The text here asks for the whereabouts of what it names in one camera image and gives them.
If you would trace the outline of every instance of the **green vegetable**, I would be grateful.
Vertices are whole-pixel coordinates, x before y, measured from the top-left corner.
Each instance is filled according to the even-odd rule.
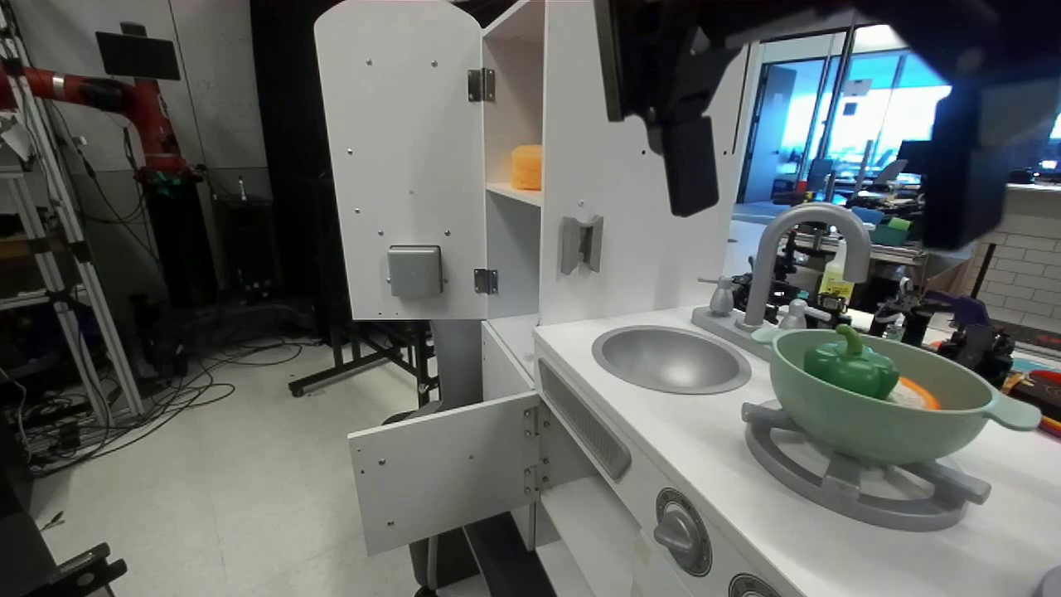
[[[861,345],[851,327],[834,327],[834,342],[822,342],[806,352],[802,368],[830,385],[839,385],[854,395],[887,397],[900,385],[893,357]]]

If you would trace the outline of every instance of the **stove burner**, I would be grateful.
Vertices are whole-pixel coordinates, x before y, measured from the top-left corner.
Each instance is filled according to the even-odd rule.
[[[881,468],[881,465],[861,465],[845,454],[830,454],[797,428],[797,422],[786,410],[743,403],[743,422],[750,423],[747,442],[753,456],[786,488],[797,495],[865,520],[878,527],[896,531],[942,531],[954,527],[964,514],[964,505],[985,505],[991,495],[991,485],[969,478],[962,470],[953,470],[944,465],[901,465],[901,468]],[[798,443],[809,443],[819,462],[827,462],[822,474],[798,465],[794,454],[784,451],[784,435],[797,435]],[[917,481],[926,491],[896,491],[900,498],[881,498],[869,488],[869,474],[881,470],[893,485]]]

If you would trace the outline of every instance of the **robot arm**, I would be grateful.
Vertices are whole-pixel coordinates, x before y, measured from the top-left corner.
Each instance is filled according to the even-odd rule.
[[[57,99],[57,103],[75,103],[75,106],[93,106],[104,111],[119,111],[132,123],[144,143],[144,177],[159,177],[159,176],[192,176],[186,166],[174,123],[167,116],[167,103],[159,93],[156,80],[137,80],[132,86],[115,82],[115,80],[101,80],[101,76],[66,76],[53,69],[27,69],[27,82],[34,96],[41,99]],[[12,110],[12,88],[10,80],[0,65],[0,110]]]

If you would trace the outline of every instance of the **oven knob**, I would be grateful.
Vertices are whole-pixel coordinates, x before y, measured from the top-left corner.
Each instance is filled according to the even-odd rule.
[[[675,491],[661,495],[652,536],[670,551],[674,563],[682,566],[687,573],[692,575],[708,573],[708,563],[713,563],[708,536],[697,508],[682,495]]]
[[[731,581],[731,597],[779,597],[779,589],[768,585],[763,575],[736,573]]]

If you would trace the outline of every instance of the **cabinet handle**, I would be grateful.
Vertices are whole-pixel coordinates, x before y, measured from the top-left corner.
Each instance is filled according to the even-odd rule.
[[[731,581],[731,597],[779,597],[779,589],[768,585],[763,575],[736,573]]]
[[[655,499],[655,543],[663,543],[675,566],[689,575],[705,575],[713,551],[697,508],[680,491],[663,491]]]
[[[568,386],[568,382],[540,362],[540,391],[554,413],[569,428],[569,435],[582,443],[589,462],[611,478],[619,481],[632,456],[626,443]]]

